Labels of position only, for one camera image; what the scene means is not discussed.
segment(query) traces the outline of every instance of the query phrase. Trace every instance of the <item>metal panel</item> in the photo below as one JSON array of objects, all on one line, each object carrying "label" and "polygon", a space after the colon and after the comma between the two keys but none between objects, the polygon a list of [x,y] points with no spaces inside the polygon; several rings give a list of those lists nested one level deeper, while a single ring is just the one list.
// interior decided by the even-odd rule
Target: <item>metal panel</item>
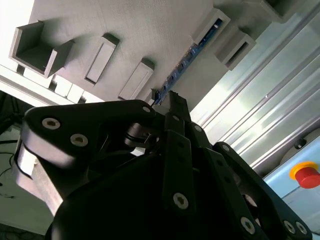
[{"label": "metal panel", "polygon": [[241,63],[191,112],[212,144],[230,144],[258,172],[320,119],[320,2],[306,1],[287,23],[272,23]]}]

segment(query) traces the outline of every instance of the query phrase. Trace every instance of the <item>silver screw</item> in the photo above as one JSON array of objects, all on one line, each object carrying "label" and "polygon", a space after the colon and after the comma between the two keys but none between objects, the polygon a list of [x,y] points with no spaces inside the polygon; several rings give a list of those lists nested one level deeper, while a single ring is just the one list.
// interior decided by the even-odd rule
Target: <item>silver screw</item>
[{"label": "silver screw", "polygon": [[241,217],[240,222],[241,222],[242,227],[248,233],[250,233],[251,235],[255,234],[255,232],[256,232],[255,226],[248,218],[243,216],[243,217]]},{"label": "silver screw", "polygon": [[147,106],[144,106],[142,109],[145,110],[147,113],[151,112],[151,110]]},{"label": "silver screw", "polygon": [[198,125],[194,125],[194,128],[195,128],[195,130],[197,130],[198,132],[201,132],[201,131],[202,131],[201,127],[199,127]]},{"label": "silver screw", "polygon": [[296,221],[295,224],[296,224],[297,228],[300,230],[300,232],[302,232],[303,234],[307,234],[308,233],[308,231],[305,228],[305,226],[303,226],[300,222]]},{"label": "silver screw", "polygon": [[227,145],[222,145],[222,148],[223,148],[224,150],[226,150],[227,152],[230,152],[230,149],[229,149],[229,147],[228,147]]},{"label": "silver screw", "polygon": [[173,115],[172,117],[173,117],[175,120],[180,121],[180,119],[179,119],[176,115]]},{"label": "silver screw", "polygon": [[70,141],[77,147],[85,147],[88,145],[88,138],[82,134],[76,133],[70,137]]},{"label": "silver screw", "polygon": [[188,206],[189,206],[188,199],[186,198],[185,195],[183,195],[180,192],[176,192],[173,195],[173,201],[174,201],[174,204],[177,205],[177,207],[182,209],[182,210],[187,209]]},{"label": "silver screw", "polygon": [[288,231],[290,233],[292,233],[292,234],[296,233],[296,230],[295,230],[294,226],[292,226],[292,224],[290,222],[288,222],[287,220],[284,220],[283,223],[284,223],[286,229],[288,229]]},{"label": "silver screw", "polygon": [[61,125],[57,119],[48,117],[42,120],[42,126],[44,126],[46,129],[56,130],[60,128]]}]

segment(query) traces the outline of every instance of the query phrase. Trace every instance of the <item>rectangular slot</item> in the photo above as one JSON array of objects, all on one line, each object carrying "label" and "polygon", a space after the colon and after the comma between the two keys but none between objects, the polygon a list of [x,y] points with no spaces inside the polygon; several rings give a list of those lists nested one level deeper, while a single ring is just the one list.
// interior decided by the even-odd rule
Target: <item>rectangular slot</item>
[{"label": "rectangular slot", "polygon": [[187,55],[185,56],[185,59],[186,59],[188,62],[190,62],[192,58],[193,58],[193,55],[192,55],[191,52],[188,52]]},{"label": "rectangular slot", "polygon": [[178,73],[180,74],[184,69],[184,64],[183,63],[180,63],[179,66],[177,67],[177,71]]},{"label": "rectangular slot", "polygon": [[93,55],[87,70],[85,71],[84,79],[96,84],[114,53],[119,40],[111,37],[110,34],[105,34],[101,37],[100,43]]},{"label": "rectangular slot", "polygon": [[204,15],[202,19],[200,19],[198,28],[192,35],[193,42],[197,45],[200,45],[201,42],[203,44],[203,41],[208,41],[213,34],[212,40],[214,41],[229,22],[230,18],[221,10],[212,8],[207,15]]},{"label": "rectangular slot", "polygon": [[129,80],[124,85],[118,98],[121,100],[136,99],[139,92],[154,73],[154,64],[143,59],[133,71]]},{"label": "rectangular slot", "polygon": [[239,47],[239,49],[234,53],[234,55],[226,62],[225,65],[229,68],[235,62],[235,60],[240,56],[240,54],[246,50],[248,46],[249,44],[245,41],[241,45],[241,47]]}]

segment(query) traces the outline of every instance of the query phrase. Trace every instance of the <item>cable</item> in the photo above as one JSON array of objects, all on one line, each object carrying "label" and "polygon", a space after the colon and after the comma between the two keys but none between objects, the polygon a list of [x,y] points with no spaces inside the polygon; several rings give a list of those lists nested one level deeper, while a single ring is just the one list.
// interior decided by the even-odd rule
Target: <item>cable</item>
[{"label": "cable", "polygon": [[5,174],[6,172],[8,172],[9,170],[11,170],[11,167],[7,168],[6,170],[4,170],[1,174],[0,174],[0,177]]},{"label": "cable", "polygon": [[[14,155],[13,153],[10,153],[10,152],[0,152],[0,154],[12,154],[12,156],[9,158],[10,167],[7,168],[6,170],[4,170],[2,173],[0,173],[0,178],[1,178],[1,176],[2,176],[3,174],[5,174],[6,172],[8,172],[9,170],[12,169],[11,160],[12,160],[12,158],[13,158],[15,155]],[[16,196],[9,196],[9,195],[7,195],[7,194],[2,194],[1,192],[0,192],[0,196],[3,197],[3,198],[6,198],[6,199],[15,199],[15,198],[16,198]]]},{"label": "cable", "polygon": [[17,142],[18,140],[4,140],[4,141],[0,141],[0,144],[15,144]]}]

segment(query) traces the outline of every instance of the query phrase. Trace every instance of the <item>black cable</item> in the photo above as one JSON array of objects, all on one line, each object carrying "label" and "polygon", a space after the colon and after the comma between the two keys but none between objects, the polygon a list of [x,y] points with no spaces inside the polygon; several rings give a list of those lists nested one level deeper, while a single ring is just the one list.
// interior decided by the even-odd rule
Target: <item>black cable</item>
[{"label": "black cable", "polygon": [[0,141],[0,144],[15,144],[17,142],[18,140],[4,140],[4,141]]},{"label": "black cable", "polygon": [[11,155],[15,155],[14,153],[12,153],[12,152],[7,152],[7,151],[1,151],[0,154],[11,154]]},{"label": "black cable", "polygon": [[14,157],[15,155],[13,154],[10,158],[9,158],[9,164],[10,164],[10,167],[12,168],[12,162],[11,162],[11,159]]},{"label": "black cable", "polygon": [[11,167],[7,168],[6,170],[4,170],[1,174],[0,174],[0,177],[5,174],[6,172],[8,172],[9,170],[11,170]]}]

